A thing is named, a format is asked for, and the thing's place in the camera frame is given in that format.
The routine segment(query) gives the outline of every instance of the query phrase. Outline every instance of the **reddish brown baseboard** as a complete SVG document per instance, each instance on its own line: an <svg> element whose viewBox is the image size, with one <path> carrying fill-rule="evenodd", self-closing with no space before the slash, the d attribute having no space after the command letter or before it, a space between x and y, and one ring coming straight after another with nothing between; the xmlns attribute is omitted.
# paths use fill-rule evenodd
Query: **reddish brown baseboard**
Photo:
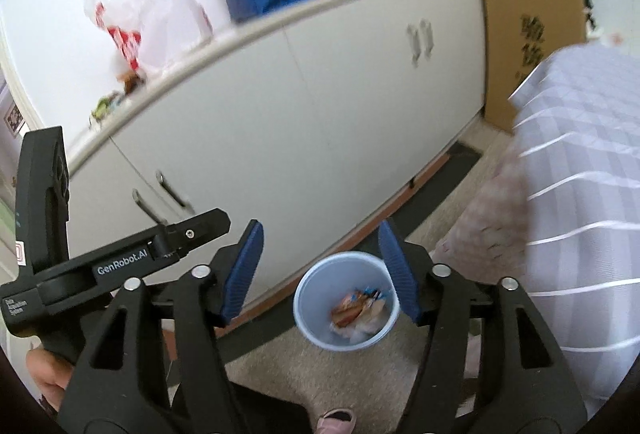
<svg viewBox="0 0 640 434"><path fill-rule="evenodd" d="M369 236L379 224L396 212L402 205L404 205L411 197L418 192L422 186L427 183L431 177L436 174L442 166L449 161L449 154L443 153L434 159L429 165L422 169L414 178L412 186L407 184L400 189L393 197L387 201L382 207L380 207L375 213L373 213L364 223L358 228L352 230L347 236L336 243L326 252L323 252L317 259L309 263L305 268L296 272L292 277L280 284L270 295L263 297L263 299L256 300L244 309L244 311L235 319L231 321L231 324L226 328L216 328L216 336L222 337L228 332L233 331L238 326L245 324L262 313L270 310L278 302L286 299L289 295L295 292L298 287L298 283L306 271L313 266L320 259L324 259L328 255L336 254L337 252L344 252L351 250L357 244L359 244L365 237ZM172 360L176 358L175 348L175 335L173 332L165 331L164 340L167 344L169 356Z"/></svg>

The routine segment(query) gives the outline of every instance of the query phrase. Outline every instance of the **beige floor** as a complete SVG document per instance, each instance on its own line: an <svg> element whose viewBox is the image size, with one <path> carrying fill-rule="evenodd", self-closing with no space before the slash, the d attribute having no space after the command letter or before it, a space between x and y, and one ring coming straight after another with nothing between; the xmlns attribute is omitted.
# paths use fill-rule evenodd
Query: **beige floor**
<svg viewBox="0 0 640 434"><path fill-rule="evenodd" d="M488 179L510 137L476 121L462 141L482 158L409 240L433 249ZM294 328L226 366L229 379L255 390L301 403L315 420L338 406L358 416L356 434L395 429L414 383L427 331L404 315L377 345L356 353L316 348Z"/></svg>

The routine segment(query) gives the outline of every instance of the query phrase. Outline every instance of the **white plastic bag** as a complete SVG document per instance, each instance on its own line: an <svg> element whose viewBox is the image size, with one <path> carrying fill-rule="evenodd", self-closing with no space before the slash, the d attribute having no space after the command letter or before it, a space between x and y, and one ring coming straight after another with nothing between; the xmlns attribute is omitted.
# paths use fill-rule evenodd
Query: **white plastic bag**
<svg viewBox="0 0 640 434"><path fill-rule="evenodd" d="M213 35L195 0L84 0L84 13L141 77L159 75Z"/></svg>

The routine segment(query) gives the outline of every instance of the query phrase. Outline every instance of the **cabinet handle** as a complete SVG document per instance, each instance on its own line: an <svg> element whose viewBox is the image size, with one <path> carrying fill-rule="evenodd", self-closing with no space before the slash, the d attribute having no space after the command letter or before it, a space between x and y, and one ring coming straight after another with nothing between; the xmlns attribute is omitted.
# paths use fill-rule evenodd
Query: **cabinet handle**
<svg viewBox="0 0 640 434"><path fill-rule="evenodd" d="M171 185L169 185L169 183L167 182L166 178L164 177L164 174L162 174L162 172L159 171L159 170L156 171L156 180L158 181L159 185L164 189L164 191L169 196L171 196L171 198L178 205L180 205L181 208L189 211L190 213L195 213L195 211L193 210L193 207L191 206L191 203L189 203L188 201L183 200L180 196L178 196L178 194L175 192L175 190L173 190L171 188Z"/></svg>
<svg viewBox="0 0 640 434"><path fill-rule="evenodd" d="M149 208L149 205L147 205L146 202L142 199L142 196L140 196L140 192L138 192L137 189L133 189L133 192L131 193L131 196L133 197L134 203L136 205L138 205L140 210L142 210L153 221L158 223L158 225L167 225L168 224L167 220L161 219L158 216L156 216L155 212L153 212L151 210L151 208Z"/></svg>
<svg viewBox="0 0 640 434"><path fill-rule="evenodd" d="M420 50L420 35L418 34L418 29L412 24L406 28L406 32L409 34L409 43L414 52L413 61L416 64L420 58L420 53L422 53L422 50Z"/></svg>
<svg viewBox="0 0 640 434"><path fill-rule="evenodd" d="M426 47L424 49L424 55L427 58L431 58L431 52L433 52L433 27L431 26L431 21L420 20L420 28L422 29L422 33L424 35L424 42L426 43Z"/></svg>

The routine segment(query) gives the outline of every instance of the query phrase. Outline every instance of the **human hand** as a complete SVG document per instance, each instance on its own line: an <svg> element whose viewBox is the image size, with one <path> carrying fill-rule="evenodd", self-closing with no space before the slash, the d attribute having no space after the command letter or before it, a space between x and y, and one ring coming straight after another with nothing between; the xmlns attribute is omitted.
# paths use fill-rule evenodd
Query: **human hand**
<svg viewBox="0 0 640 434"><path fill-rule="evenodd" d="M60 410L74 366L42 347L27 353L26 365L44 398L55 410Z"/></svg>

